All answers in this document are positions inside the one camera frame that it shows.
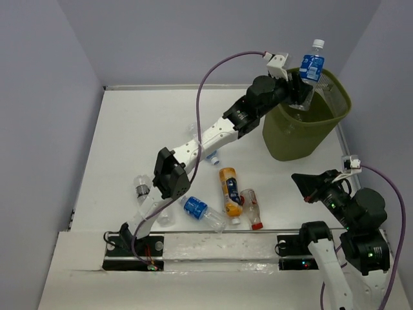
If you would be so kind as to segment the blue label bottle white cap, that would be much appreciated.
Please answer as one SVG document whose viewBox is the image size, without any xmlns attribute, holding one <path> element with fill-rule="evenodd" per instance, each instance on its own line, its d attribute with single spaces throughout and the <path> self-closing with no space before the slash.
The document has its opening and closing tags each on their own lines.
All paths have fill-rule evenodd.
<svg viewBox="0 0 413 310">
<path fill-rule="evenodd" d="M 301 66 L 299 68 L 299 76 L 301 80 L 310 85 L 312 90 L 306 95 L 304 102 L 290 105 L 293 109 L 308 111 L 310 109 L 311 101 L 316 92 L 316 86 L 320 80 L 325 58 L 321 55 L 325 41 L 322 39 L 315 39 L 309 53 L 303 56 Z"/>
</svg>

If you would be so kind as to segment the clear bottle red cap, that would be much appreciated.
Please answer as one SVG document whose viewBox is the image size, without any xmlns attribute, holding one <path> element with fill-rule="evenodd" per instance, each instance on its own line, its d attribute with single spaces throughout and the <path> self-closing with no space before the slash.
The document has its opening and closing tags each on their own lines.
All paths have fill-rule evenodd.
<svg viewBox="0 0 413 310">
<path fill-rule="evenodd" d="M 248 218 L 253 231 L 263 228 L 261 222 L 259 204 L 253 189 L 245 189 L 240 192 L 243 214 Z"/>
</svg>

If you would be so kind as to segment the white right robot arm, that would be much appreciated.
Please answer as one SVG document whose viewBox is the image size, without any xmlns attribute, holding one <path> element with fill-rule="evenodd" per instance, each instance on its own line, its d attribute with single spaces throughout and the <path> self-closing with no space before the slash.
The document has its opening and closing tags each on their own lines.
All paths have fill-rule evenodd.
<svg viewBox="0 0 413 310">
<path fill-rule="evenodd" d="M 385 200 L 377 191 L 361 188 L 351 194 L 342 183 L 347 176 L 337 170 L 328 170 L 320 175 L 293 174 L 292 179 L 307 203 L 321 202 L 347 230 L 340 236 L 347 262 L 361 276 L 382 274 L 390 269 L 390 250 L 379 231 L 387 219 Z"/>
</svg>

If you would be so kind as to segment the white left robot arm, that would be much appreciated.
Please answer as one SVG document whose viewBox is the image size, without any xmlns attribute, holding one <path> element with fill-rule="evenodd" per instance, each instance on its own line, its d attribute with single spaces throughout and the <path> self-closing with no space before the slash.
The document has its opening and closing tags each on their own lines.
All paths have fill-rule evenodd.
<svg viewBox="0 0 413 310">
<path fill-rule="evenodd" d="M 158 214 L 184 195 L 191 186 L 194 169 L 210 153 L 232 143 L 254 130 L 261 118 L 280 103 L 302 104 L 313 91 L 299 73 L 287 78 L 258 76 L 252 85 L 201 137 L 172 150 L 157 154 L 152 186 L 137 214 L 122 224 L 120 246 L 125 253 L 135 255 L 142 250 L 143 239 L 149 235 Z"/>
</svg>

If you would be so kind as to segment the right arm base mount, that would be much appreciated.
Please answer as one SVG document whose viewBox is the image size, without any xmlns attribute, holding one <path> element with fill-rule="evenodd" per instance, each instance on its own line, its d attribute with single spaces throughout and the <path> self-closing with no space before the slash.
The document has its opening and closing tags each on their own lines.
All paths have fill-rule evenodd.
<svg viewBox="0 0 413 310">
<path fill-rule="evenodd" d="M 279 257 L 280 271 L 318 270 L 318 264 L 308 249 L 306 232 L 300 228 L 296 234 L 279 234 L 274 247 Z"/>
</svg>

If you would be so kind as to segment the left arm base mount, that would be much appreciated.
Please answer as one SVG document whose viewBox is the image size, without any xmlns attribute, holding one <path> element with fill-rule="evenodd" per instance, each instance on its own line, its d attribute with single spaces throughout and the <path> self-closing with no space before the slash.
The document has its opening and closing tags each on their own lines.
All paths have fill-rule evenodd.
<svg viewBox="0 0 413 310">
<path fill-rule="evenodd" d="M 103 234 L 106 243 L 102 268 L 105 271 L 141 271 L 160 272 L 164 270 L 163 250 L 165 238 L 163 235 L 149 235 L 135 239 L 132 251 L 132 233 L 126 230 L 107 231 Z"/>
</svg>

